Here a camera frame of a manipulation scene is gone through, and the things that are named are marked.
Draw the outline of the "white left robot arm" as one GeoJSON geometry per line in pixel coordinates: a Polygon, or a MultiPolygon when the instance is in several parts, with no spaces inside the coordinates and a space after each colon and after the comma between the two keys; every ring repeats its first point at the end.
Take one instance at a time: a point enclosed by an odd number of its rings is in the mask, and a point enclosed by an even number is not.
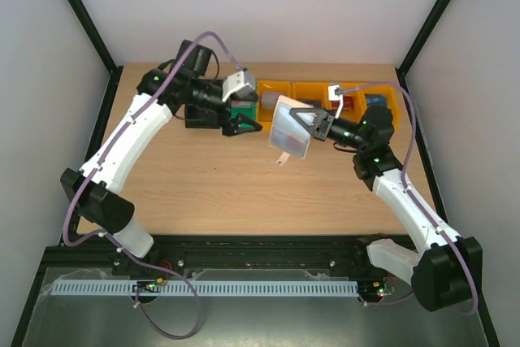
{"type": "Polygon", "coordinates": [[[68,236],[72,216],[80,215],[98,226],[94,235],[112,237],[133,256],[144,258],[150,252],[152,236],[137,221],[135,206],[119,194],[147,145],[182,106],[214,113],[227,137],[262,129],[250,117],[231,113],[234,100],[258,100],[254,75],[237,67],[224,80],[205,80],[214,55],[210,48],[183,41],[173,59],[143,75],[130,107],[100,149],[80,169],[63,172],[60,182],[69,200],[62,228],[66,245],[82,242],[68,236]]]}

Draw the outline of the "blue cards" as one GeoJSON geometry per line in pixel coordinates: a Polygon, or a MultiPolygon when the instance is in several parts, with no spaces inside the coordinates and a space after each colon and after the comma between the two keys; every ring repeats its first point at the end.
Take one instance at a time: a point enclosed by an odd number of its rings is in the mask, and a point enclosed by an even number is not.
{"type": "Polygon", "coordinates": [[[269,144],[297,158],[304,158],[310,143],[307,133],[289,114],[292,107],[279,103],[275,109],[269,144]]]}

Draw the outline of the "beige leather card holder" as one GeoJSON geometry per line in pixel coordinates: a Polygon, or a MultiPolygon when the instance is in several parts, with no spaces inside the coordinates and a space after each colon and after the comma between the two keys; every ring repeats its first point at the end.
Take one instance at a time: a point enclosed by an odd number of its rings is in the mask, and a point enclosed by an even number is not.
{"type": "Polygon", "coordinates": [[[276,161],[277,166],[283,166],[293,156],[304,158],[309,148],[311,135],[297,122],[301,119],[305,126],[310,127],[314,121],[315,113],[308,110],[312,106],[288,98],[279,96],[275,105],[269,145],[281,151],[276,161]]]}

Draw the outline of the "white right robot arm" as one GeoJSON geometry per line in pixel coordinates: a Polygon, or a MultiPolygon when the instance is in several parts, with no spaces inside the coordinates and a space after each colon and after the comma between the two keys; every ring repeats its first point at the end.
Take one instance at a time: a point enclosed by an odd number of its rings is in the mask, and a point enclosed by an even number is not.
{"type": "Polygon", "coordinates": [[[292,108],[291,117],[314,139],[330,139],[354,150],[359,180],[399,219],[414,243],[406,249],[391,239],[372,241],[354,255],[363,275],[384,269],[406,282],[421,306],[436,311],[466,300],[478,308],[483,251],[473,237],[462,237],[429,207],[392,152],[392,112],[370,106],[358,123],[313,107],[292,108]]]}

